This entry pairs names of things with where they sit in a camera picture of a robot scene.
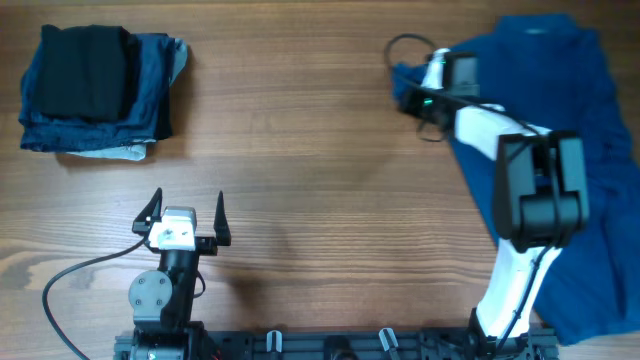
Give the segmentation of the blue polo shirt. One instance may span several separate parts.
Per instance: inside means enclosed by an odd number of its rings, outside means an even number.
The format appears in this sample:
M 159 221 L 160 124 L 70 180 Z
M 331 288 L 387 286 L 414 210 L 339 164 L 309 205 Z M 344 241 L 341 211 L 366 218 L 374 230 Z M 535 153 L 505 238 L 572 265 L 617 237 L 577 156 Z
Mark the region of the blue polo shirt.
M 584 146 L 590 217 L 535 301 L 563 345 L 639 327 L 639 168 L 596 31 L 565 14 L 505 16 L 458 45 L 478 59 L 482 100 Z

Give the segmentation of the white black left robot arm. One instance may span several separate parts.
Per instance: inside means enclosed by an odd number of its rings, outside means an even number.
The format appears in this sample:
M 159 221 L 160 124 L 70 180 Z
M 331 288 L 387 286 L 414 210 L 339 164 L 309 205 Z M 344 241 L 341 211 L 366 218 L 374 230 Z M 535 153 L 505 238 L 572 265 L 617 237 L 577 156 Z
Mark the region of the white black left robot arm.
M 157 189 L 135 218 L 132 232 L 160 256 L 155 270 L 146 271 L 132 282 L 128 299 L 133 309 L 134 331 L 129 340 L 114 347 L 116 359 L 219 359 L 219 347 L 200 321 L 191 319 L 193 302 L 200 294 L 196 282 L 202 256 L 215 256 L 220 246 L 231 244 L 225 214 L 224 195 L 217 197 L 214 234 L 198 236 L 196 210 L 192 207 L 162 206 Z

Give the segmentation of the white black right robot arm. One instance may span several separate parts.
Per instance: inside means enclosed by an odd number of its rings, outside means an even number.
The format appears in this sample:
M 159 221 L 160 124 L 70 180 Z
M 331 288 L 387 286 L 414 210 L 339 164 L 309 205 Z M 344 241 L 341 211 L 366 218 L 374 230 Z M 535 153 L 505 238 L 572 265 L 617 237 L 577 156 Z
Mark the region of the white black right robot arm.
M 497 257 L 469 331 L 477 352 L 512 353 L 528 335 L 530 312 L 549 268 L 589 218 L 582 142 L 572 132 L 544 130 L 500 105 L 443 89 L 408 90 L 399 107 L 494 165 Z

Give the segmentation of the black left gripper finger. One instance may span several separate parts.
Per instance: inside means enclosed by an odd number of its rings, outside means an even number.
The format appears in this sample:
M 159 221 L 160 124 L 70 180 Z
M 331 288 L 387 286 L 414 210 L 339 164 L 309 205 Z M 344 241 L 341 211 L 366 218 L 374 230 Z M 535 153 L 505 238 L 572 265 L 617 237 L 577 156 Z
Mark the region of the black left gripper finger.
M 132 223 L 132 232 L 137 235 L 148 235 L 153 224 L 161 220 L 162 189 L 158 187 L 150 201 L 136 216 Z
M 225 212 L 224 194 L 218 193 L 213 229 L 218 246 L 230 246 L 232 235 Z

